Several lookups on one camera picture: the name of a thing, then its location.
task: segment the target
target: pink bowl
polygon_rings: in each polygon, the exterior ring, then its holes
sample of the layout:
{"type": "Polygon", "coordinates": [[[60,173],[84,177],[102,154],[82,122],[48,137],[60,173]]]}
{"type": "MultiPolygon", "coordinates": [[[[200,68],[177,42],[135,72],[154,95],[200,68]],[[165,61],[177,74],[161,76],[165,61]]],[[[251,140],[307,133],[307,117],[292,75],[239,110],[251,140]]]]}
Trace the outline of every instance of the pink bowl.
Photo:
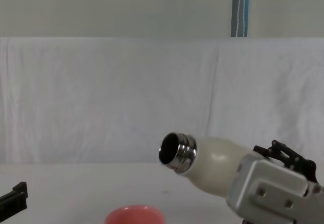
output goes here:
{"type": "Polygon", "coordinates": [[[123,206],[111,212],[105,224],[165,224],[163,214],[147,205],[123,206]]]}

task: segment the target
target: wrinkled cloth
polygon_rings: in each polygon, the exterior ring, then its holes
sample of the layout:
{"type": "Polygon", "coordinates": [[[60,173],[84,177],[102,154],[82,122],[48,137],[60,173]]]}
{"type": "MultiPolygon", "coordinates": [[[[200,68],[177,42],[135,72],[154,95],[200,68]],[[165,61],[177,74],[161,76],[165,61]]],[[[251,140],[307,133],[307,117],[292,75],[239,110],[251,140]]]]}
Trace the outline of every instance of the wrinkled cloth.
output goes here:
{"type": "Polygon", "coordinates": [[[324,39],[0,39],[0,162],[157,162],[171,132],[324,156],[324,39]]]}
{"type": "Polygon", "coordinates": [[[156,162],[171,131],[204,136],[217,43],[2,38],[0,162],[156,162]]]}

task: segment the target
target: screw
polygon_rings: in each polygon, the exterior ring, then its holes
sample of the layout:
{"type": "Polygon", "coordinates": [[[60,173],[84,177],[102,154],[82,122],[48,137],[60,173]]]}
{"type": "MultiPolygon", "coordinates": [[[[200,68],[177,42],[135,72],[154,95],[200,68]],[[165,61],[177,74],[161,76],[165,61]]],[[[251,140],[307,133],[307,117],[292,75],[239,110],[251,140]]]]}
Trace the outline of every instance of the screw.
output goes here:
{"type": "Polygon", "coordinates": [[[319,185],[316,185],[313,189],[314,194],[318,194],[321,191],[321,187],[319,185]]]}
{"type": "Polygon", "coordinates": [[[293,202],[291,200],[287,200],[285,202],[285,208],[292,208],[293,207],[293,202]]]}
{"type": "Polygon", "coordinates": [[[257,195],[261,196],[261,197],[265,196],[265,189],[264,188],[259,188],[257,190],[257,195]]]}

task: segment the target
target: stainless steel bottle neck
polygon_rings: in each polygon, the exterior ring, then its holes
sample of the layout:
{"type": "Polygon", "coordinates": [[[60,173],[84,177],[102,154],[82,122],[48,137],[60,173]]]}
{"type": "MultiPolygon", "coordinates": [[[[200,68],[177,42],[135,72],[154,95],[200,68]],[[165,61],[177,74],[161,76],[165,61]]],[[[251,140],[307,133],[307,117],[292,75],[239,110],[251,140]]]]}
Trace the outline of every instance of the stainless steel bottle neck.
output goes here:
{"type": "Polygon", "coordinates": [[[197,155],[195,139],[182,133],[169,133],[162,141],[159,160],[166,167],[181,174],[189,169],[197,155]]]}

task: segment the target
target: bottle opening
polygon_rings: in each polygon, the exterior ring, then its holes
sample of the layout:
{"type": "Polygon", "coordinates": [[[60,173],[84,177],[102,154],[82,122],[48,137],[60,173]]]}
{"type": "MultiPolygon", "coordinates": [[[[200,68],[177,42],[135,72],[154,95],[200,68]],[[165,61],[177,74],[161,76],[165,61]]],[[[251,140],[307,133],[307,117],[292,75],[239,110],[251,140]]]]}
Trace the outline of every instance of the bottle opening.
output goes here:
{"type": "Polygon", "coordinates": [[[177,155],[179,138],[176,133],[168,134],[162,141],[158,157],[162,164],[169,164],[177,155]]]}

